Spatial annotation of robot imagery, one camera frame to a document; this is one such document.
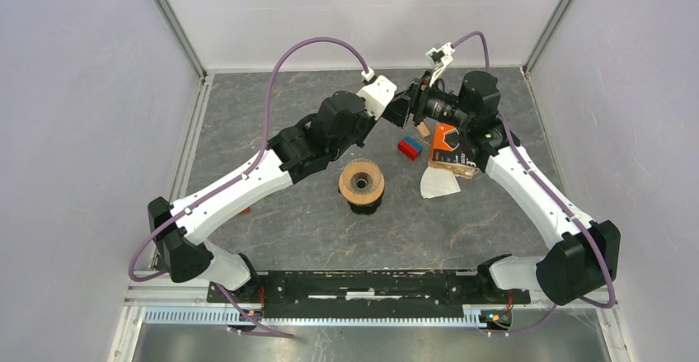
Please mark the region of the orange black coffee filter box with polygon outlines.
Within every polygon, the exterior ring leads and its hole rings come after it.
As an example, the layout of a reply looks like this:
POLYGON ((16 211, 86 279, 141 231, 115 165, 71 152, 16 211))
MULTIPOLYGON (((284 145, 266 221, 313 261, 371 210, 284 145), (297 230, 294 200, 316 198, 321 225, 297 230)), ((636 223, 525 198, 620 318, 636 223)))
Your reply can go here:
POLYGON ((431 144, 429 162, 444 162, 451 164, 477 167, 467 159, 462 150, 461 135, 458 130, 444 123, 437 123, 431 144))

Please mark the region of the dark green glass dripper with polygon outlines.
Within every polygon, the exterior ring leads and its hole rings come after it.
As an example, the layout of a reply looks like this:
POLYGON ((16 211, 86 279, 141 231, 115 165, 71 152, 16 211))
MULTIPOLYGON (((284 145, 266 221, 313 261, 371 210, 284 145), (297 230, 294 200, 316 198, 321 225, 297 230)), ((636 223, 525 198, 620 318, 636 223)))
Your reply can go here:
POLYGON ((377 191, 375 191, 374 186, 369 186, 366 184, 365 186, 357 186, 357 187, 352 187, 350 189, 342 189, 338 188, 337 190, 347 201, 351 211, 355 214, 365 214, 365 215, 371 215, 374 214, 378 207, 382 203, 382 198, 384 192, 379 194, 377 191), (357 199, 363 199, 366 195, 369 197, 372 197, 372 199, 366 203, 366 204, 356 204, 355 201, 357 199))

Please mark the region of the paper coffee filters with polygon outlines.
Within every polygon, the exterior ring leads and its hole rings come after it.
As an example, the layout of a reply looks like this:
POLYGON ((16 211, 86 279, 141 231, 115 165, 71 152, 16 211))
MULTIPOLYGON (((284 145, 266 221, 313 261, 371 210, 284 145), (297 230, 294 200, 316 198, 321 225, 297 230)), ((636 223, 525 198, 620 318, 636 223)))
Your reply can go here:
POLYGON ((464 179, 472 179, 477 175, 480 170, 477 167, 472 167, 468 165, 451 164, 444 162, 429 162, 429 166, 437 169, 444 169, 450 171, 454 176, 461 177, 464 179))

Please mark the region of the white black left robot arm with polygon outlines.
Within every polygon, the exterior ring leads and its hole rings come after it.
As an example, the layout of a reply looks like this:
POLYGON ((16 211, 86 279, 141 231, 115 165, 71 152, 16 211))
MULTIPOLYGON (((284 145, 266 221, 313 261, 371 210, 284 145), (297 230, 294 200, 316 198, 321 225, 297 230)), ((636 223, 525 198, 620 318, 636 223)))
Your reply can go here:
POLYGON ((259 280, 241 253, 209 242, 209 236, 258 200, 327 169, 350 146, 362 146, 381 118, 392 93, 339 91, 295 125, 280 130, 236 170, 204 189, 169 202, 148 203, 151 240, 174 283, 201 278, 227 288, 239 302, 251 301, 259 280))

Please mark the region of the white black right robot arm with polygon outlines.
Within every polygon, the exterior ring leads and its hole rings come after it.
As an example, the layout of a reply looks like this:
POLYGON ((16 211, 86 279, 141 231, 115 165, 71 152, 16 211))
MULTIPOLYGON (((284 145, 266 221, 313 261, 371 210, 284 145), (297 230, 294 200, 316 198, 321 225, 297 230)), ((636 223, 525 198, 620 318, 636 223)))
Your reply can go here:
POLYGON ((496 303, 509 290, 521 289, 540 291, 558 306, 575 300, 615 306, 619 229, 579 209, 540 171, 499 110, 497 84, 492 74, 471 71, 458 92, 447 92, 427 71, 393 94, 383 116, 398 126, 431 119, 454 127, 467 159, 508 192, 545 242, 545 256, 484 263, 487 273, 476 280, 482 300, 496 303))

